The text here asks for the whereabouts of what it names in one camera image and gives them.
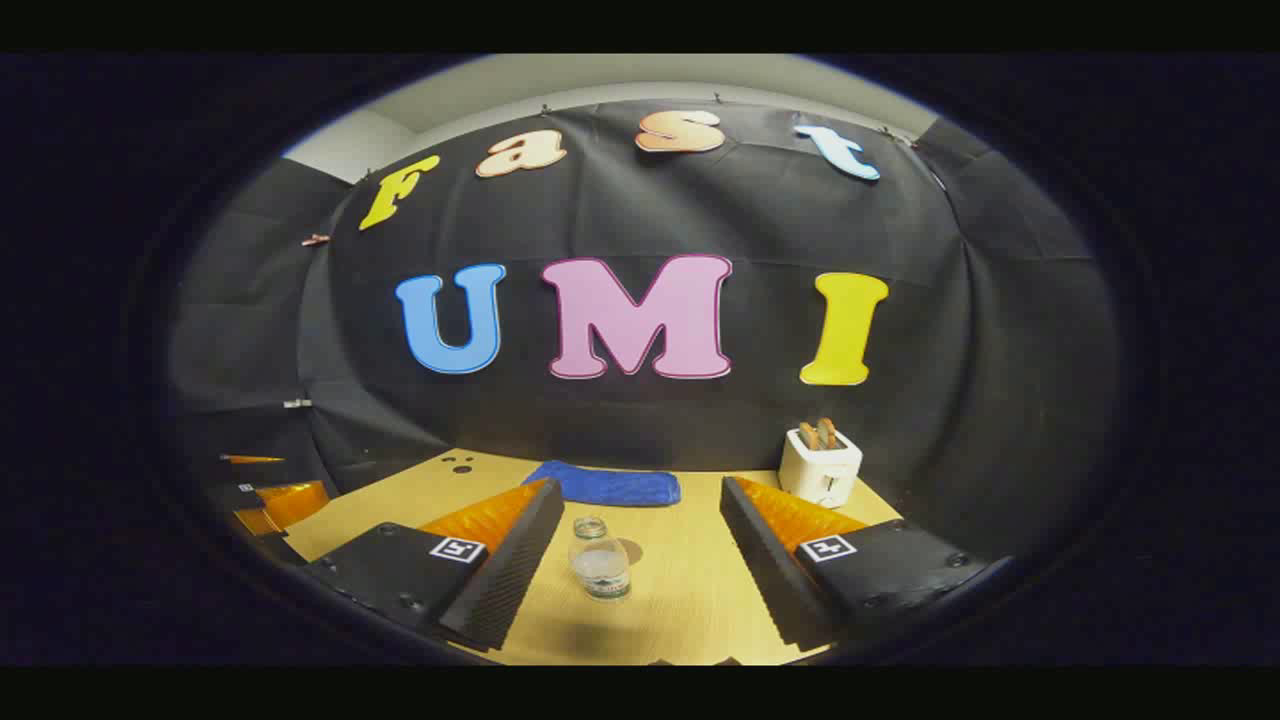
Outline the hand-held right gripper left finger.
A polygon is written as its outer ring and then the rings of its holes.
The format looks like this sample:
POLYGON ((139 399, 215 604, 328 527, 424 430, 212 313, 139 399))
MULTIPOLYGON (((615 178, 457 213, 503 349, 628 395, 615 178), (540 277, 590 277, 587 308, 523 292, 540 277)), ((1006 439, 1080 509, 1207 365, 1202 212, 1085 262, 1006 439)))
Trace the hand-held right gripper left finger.
POLYGON ((379 524, 303 573, 419 635, 499 650, 563 511, 559 482, 544 478, 422 529, 379 524))

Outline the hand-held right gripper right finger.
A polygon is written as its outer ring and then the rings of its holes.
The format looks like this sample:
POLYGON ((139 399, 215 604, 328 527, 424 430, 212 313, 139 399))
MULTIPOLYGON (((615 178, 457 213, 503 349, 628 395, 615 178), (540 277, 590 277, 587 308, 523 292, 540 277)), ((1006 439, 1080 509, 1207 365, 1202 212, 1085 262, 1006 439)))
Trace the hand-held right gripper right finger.
POLYGON ((723 477, 719 505, 782 641, 804 651, 942 629, 1012 565, 904 519, 865 524, 744 477, 723 477))

